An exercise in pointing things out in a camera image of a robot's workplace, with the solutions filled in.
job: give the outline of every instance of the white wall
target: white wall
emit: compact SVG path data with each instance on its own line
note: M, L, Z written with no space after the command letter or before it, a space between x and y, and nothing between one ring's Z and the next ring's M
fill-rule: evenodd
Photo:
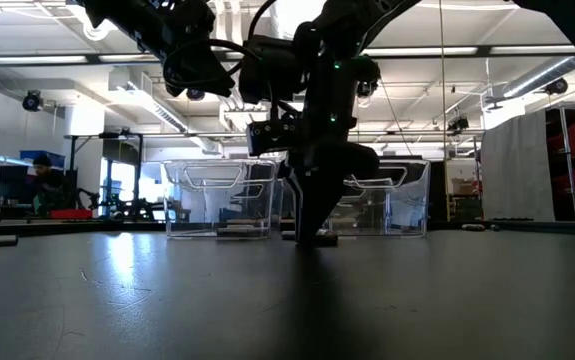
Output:
M47 112L29 113L20 101L0 93L0 156L19 158L21 150L45 150L64 155L62 118Z
M65 168L69 169L71 142L65 140L64 135L101 133L105 111L90 102L66 108L64 113L65 119L54 118L46 112L29 113L20 101L0 93L0 156L18 158L21 150L45 150L64 155ZM91 140L76 154L79 187L99 190L102 150L101 140Z

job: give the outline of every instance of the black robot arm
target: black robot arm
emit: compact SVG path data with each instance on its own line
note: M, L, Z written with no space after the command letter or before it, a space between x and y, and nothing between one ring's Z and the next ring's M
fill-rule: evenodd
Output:
M253 35L243 48L209 39L215 16L206 0L75 0L94 26L109 19L141 51L158 57L174 96L185 88L229 96L235 85L229 75L241 70L243 100L271 103L270 120L247 130L250 154L288 150L281 174L296 194L300 242L316 237L342 196L346 176L369 176L378 168L372 149L347 142L356 125L357 88L373 91L380 78L378 65L359 54L387 23L419 1L328 0L320 16L300 25L293 41ZM212 45L245 56L227 72ZM302 113L284 103L305 90ZM279 108L286 110L281 118Z

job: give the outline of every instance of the workshop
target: workshop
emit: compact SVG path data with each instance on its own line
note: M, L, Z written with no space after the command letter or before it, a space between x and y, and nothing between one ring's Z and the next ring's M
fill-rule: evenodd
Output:
M0 1L0 359L575 359L575 0Z

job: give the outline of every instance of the dark hat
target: dark hat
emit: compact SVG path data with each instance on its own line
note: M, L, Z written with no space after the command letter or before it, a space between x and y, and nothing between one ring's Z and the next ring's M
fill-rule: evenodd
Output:
M51 167L51 159L46 154L42 154L34 159L34 165Z

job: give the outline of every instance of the container handle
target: container handle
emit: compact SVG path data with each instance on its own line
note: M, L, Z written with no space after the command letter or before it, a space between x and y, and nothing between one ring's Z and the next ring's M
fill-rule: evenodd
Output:
M386 187L400 187L403 184L403 181L405 180L405 178L407 177L407 174L409 173L409 171L407 170L406 167L404 166L387 166L387 167L382 167L380 168L381 170L402 170L403 171L403 175L400 177L400 179L396 182L396 183L392 183L391 185L367 185L369 183L382 183L382 182L391 182L391 178L386 178L386 179L370 179L370 180L358 180L356 179L356 177L354 175L352 175L352 183L354 186L356 186L359 189L382 189L382 188L386 188Z
M218 167L219 169L236 169L238 170L238 173L236 174L236 178L234 180L222 180L223 182L227 181L226 184L223 185L207 185L204 183L204 180L201 180L201 184L196 184L194 182L194 179L191 178L191 176L189 175L189 173L187 172L187 170L189 169L204 169L204 168L208 168L206 166L187 166L183 169L183 172L185 174L185 177L187 178L187 180L189 180L189 184L191 185L191 187L193 187L194 189L231 189L234 186L236 186L236 183L238 183L238 180L240 179L240 176L243 173L243 169L240 166L221 166Z
M260 188L258 189L258 194L257 195L242 195L242 196L232 196L232 199L235 200L251 200L251 199L258 199L260 198L260 196L263 194L263 190L265 189L265 185L262 184L256 184L256 185L250 185L248 188Z

